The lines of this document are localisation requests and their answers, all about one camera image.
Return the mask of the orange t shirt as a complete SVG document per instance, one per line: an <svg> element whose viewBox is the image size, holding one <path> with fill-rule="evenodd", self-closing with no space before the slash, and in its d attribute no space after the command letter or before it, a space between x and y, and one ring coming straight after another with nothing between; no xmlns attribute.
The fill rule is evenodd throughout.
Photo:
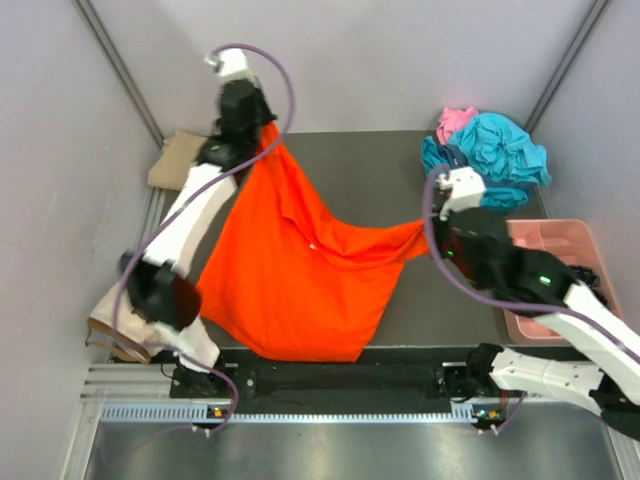
<svg viewBox="0 0 640 480"><path fill-rule="evenodd" d="M427 254L423 223L357 227L333 216L270 123L198 280L201 316L276 361L354 362L405 264Z"/></svg>

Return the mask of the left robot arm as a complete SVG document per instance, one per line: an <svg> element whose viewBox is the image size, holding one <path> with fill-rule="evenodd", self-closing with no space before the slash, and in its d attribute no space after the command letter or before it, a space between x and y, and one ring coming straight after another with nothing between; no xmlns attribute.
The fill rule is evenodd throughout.
<svg viewBox="0 0 640 480"><path fill-rule="evenodd" d="M131 315L150 329L145 343L176 357L182 394L207 398L226 387L220 348L200 317L202 299L189 280L196 251L218 211L238 187L235 167L257 153L261 130L275 115L256 80L222 85L212 134L188 158L181 190L126 283Z"/></svg>

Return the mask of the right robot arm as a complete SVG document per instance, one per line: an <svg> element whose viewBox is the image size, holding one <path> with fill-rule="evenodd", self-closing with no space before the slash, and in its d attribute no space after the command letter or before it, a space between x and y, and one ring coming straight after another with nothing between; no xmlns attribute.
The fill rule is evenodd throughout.
<svg viewBox="0 0 640 480"><path fill-rule="evenodd" d="M618 318L586 225L577 220L507 220L472 208L425 222L445 276L473 299L538 323L586 357L538 358L482 343L466 360L473 395L495 390L541 395L579 406L613 430L639 437L639 336Z"/></svg>

